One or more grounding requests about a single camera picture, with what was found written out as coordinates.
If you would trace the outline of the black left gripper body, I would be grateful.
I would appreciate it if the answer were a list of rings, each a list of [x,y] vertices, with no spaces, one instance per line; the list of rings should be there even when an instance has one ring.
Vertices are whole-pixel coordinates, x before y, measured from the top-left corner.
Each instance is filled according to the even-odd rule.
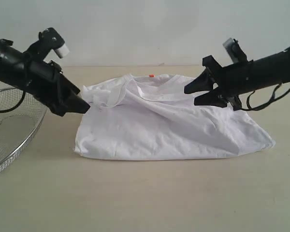
[[[29,65],[32,82],[28,91],[58,116],[64,116],[66,108],[63,101],[71,94],[78,95],[80,89],[68,80],[61,67],[54,63],[32,61]]]

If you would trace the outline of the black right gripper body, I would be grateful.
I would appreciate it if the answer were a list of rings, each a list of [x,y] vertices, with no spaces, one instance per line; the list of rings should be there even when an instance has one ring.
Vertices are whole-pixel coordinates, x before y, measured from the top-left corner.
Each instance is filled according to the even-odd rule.
[[[243,109],[239,95],[242,94],[244,82],[253,61],[249,60],[222,67],[212,55],[203,58],[202,65],[210,71],[225,100],[231,104],[235,111]]]

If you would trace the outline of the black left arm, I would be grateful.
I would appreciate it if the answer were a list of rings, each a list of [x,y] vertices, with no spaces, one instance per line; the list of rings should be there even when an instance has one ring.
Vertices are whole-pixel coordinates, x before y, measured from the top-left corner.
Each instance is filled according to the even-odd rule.
[[[13,48],[13,41],[0,39],[0,82],[32,95],[57,116],[86,113],[90,106],[79,97],[80,89],[64,76],[60,65],[45,62],[52,50],[59,58],[69,53],[54,28],[39,32],[38,40],[24,52]]]

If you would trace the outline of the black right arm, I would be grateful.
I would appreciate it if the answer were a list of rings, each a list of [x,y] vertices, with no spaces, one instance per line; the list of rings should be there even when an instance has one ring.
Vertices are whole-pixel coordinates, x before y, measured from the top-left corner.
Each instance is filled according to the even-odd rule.
[[[232,64],[222,67],[212,55],[203,58],[204,71],[184,87],[185,94],[203,92],[194,99],[196,106],[227,107],[234,111],[260,111],[290,93],[290,47],[284,51],[261,58],[248,60],[238,41],[229,38],[223,44]],[[274,86],[270,99],[252,107],[250,98],[242,107],[240,95]]]

